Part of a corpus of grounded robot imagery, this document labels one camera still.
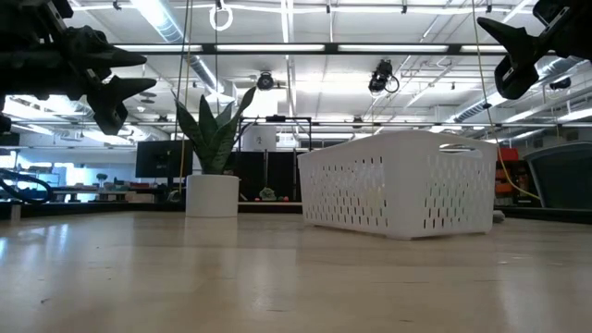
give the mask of black monitor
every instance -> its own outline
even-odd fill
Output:
[[[138,142],[136,155],[136,178],[178,177],[181,168],[183,141]],[[186,177],[193,170],[193,150],[190,141],[185,141],[183,174]]]

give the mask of white plant pot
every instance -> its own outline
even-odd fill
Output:
[[[239,179],[234,176],[187,177],[187,217],[236,217],[239,212]]]

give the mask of white plastic basket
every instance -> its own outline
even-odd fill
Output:
[[[403,240],[489,232],[496,159],[495,144],[421,130],[302,154],[304,219]]]

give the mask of wooden floor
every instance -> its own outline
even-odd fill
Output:
[[[0,332],[590,332],[592,227],[397,241],[299,216],[0,228]]]

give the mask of plant leaf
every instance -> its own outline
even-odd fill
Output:
[[[200,159],[202,168],[209,167],[213,155],[208,145],[205,143],[199,125],[195,122],[193,116],[187,111],[187,108],[179,101],[179,99],[175,98],[175,103],[177,105],[177,117],[179,117],[181,130],[187,135],[189,140],[191,140],[191,143],[193,143],[193,151]]]
[[[237,127],[239,120],[241,119],[242,111],[249,107],[253,101],[256,88],[252,87],[242,97],[240,102],[239,111],[234,115],[230,122],[223,125],[212,139],[210,144],[211,154],[214,156],[211,163],[211,172],[221,174],[224,171],[224,166],[228,161],[228,157],[232,152],[232,146],[234,145],[234,136],[237,133]]]
[[[218,117],[216,117],[216,123],[218,124],[218,128],[228,123],[230,121],[230,117],[232,117],[232,103],[226,105],[224,111],[220,115],[218,115]]]
[[[200,98],[200,115],[198,125],[202,131],[203,140],[206,144],[210,144],[210,141],[214,138],[214,134],[218,131],[218,125],[214,116],[212,116],[212,109],[202,95]]]

